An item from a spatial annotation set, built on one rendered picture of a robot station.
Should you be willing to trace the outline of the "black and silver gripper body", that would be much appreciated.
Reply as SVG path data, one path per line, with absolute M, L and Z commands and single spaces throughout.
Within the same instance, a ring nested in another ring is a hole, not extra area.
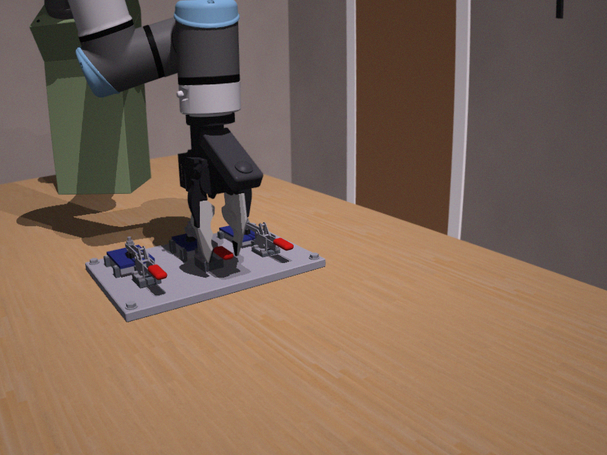
M 214 199 L 216 194 L 220 193 L 233 195 L 233 191 L 223 180 L 198 142 L 201 131 L 222 130 L 225 124 L 234 123 L 235 113 L 215 117 L 191 117 L 189 115 L 186 117 L 187 125 L 191 125 L 191 150 L 188 150 L 187 153 L 178 154 L 180 187 L 188 192 L 191 188 L 191 180 L 200 178 L 199 185 L 208 194 L 209 198 Z

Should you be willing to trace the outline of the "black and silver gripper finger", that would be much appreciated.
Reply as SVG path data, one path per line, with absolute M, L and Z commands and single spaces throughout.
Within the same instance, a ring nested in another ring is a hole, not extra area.
M 233 195 L 224 193 L 225 205 L 222 207 L 222 215 L 234 232 L 232 243 L 235 256 L 238 256 L 240 253 L 251 208 L 251 199 L 251 189 L 234 191 Z
M 195 229 L 202 254 L 207 263 L 210 263 L 213 248 L 211 239 L 213 232 L 210 227 L 215 207 L 207 200 L 207 194 L 201 189 L 199 179 L 191 180 L 187 201 L 191 211 L 191 225 Z

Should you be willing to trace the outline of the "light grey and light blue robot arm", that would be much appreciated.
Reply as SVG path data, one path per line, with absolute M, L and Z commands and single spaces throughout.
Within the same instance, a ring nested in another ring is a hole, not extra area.
M 95 96 L 177 73 L 182 114 L 215 117 L 241 109 L 240 15 L 234 0 L 178 1 L 173 18 L 140 28 L 125 0 L 44 0 L 44 5 L 53 18 L 74 18 L 82 46 L 75 53 Z M 201 131 L 199 145 L 232 191 L 261 185 L 262 171 L 228 128 Z

